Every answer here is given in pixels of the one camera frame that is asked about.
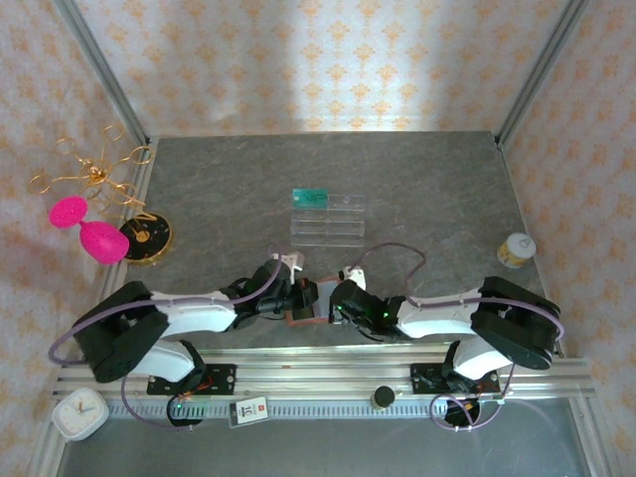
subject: small white container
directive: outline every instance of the small white container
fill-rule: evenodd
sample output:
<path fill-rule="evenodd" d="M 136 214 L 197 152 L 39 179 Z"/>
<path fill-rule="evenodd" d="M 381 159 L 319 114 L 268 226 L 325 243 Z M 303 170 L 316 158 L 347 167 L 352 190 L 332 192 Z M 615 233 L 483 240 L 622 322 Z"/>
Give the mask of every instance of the small white container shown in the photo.
<path fill-rule="evenodd" d="M 497 257 L 509 268 L 519 268 L 537 253 L 537 244 L 526 234 L 510 234 L 497 250 Z"/>

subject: gold wire sculpture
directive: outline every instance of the gold wire sculpture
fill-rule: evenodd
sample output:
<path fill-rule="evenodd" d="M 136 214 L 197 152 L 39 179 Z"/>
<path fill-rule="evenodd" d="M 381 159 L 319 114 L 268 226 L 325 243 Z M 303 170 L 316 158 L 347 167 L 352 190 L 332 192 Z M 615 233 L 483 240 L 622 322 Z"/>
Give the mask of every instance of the gold wire sculpture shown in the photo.
<path fill-rule="evenodd" d="M 103 145 L 98 159 L 81 157 L 76 141 L 72 137 L 63 137 L 56 142 L 54 150 L 59 155 L 75 157 L 78 161 L 77 174 L 56 178 L 49 174 L 38 174 L 29 181 L 27 190 L 31 194 L 46 194 L 58 183 L 77 181 L 78 195 L 84 196 L 87 201 L 97 205 L 97 213 L 100 216 L 125 220 L 120 230 L 131 241 L 131 248 L 126 258 L 137 262 L 153 261 L 172 240 L 170 225 L 163 217 L 144 212 L 145 204 L 137 198 L 137 188 L 129 182 L 117 182 L 112 175 L 118 166 L 129 164 L 130 161 L 137 166 L 145 166 L 152 161 L 154 154 L 150 147 L 139 146 L 135 147 L 128 156 L 116 162 L 110 162 L 106 157 L 106 147 L 121 139 L 123 135 L 124 130 L 121 125 L 106 126 L 101 131 Z M 136 213 L 136 216 L 127 221 L 124 215 L 113 214 L 110 210 L 112 206 L 128 207 Z"/>

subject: gray marble tabletop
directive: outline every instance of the gray marble tabletop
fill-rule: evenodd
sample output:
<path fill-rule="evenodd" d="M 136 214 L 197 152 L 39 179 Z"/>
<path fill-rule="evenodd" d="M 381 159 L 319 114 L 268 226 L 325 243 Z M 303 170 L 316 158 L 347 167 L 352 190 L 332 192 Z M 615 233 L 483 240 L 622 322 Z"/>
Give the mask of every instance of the gray marble tabletop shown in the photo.
<path fill-rule="evenodd" d="M 505 165 L 489 132 L 373 132 L 164 138 L 146 211 L 168 219 L 171 249 L 154 265 L 131 265 L 127 279 L 151 290 L 206 293 L 251 276 L 267 245 L 290 245 L 291 190 L 326 188 L 368 197 L 365 242 L 406 242 L 426 252 L 416 296 L 454 294 L 500 275 L 542 293 L 533 262 L 511 270 L 497 247 L 524 225 Z M 304 276 L 320 279 L 350 264 L 360 248 L 305 246 Z M 417 256 L 385 248 L 364 263 L 368 290 L 403 293 Z M 223 334 L 195 333 L 198 349 L 369 343 L 336 325 L 290 327 L 257 320 Z M 430 341 L 445 341 L 435 337 Z"/>

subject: pink object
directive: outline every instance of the pink object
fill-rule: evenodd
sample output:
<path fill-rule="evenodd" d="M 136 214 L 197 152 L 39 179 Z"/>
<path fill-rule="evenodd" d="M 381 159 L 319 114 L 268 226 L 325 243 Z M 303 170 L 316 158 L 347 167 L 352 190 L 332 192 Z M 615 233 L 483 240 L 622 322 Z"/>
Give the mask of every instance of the pink object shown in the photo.
<path fill-rule="evenodd" d="M 83 249 L 99 263 L 112 265 L 128 253 L 130 241 L 117 228 L 106 222 L 84 222 L 88 202 L 71 196 L 57 202 L 49 213 L 49 222 L 58 229 L 79 225 L 79 241 Z"/>
<path fill-rule="evenodd" d="M 58 229 L 66 229 L 79 224 L 87 212 L 88 202 L 84 197 L 66 197 L 53 206 L 49 222 Z"/>

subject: patterned wallpaper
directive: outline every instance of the patterned wallpaper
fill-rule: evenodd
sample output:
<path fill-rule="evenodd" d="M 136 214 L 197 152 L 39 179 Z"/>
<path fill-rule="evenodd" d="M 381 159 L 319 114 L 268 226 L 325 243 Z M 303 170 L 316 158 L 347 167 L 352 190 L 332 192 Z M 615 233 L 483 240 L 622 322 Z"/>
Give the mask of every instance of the patterned wallpaper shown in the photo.
<path fill-rule="evenodd" d="M 146 133 L 491 130 L 566 0 L 79 0 Z"/>
<path fill-rule="evenodd" d="M 506 156 L 563 310 L 592 359 L 625 475 L 636 466 L 636 3 L 592 2 Z"/>
<path fill-rule="evenodd" d="M 118 118 L 50 0 L 0 1 L 0 71 L 0 475 L 11 477 L 24 475 L 49 418 L 55 368 L 46 350 L 90 307 L 104 272 L 77 231 L 49 226 L 62 190 L 44 198 L 26 185 L 41 170 L 73 171 L 52 152 L 59 137 L 89 153 Z M 120 143 L 119 153 L 132 147 Z"/>

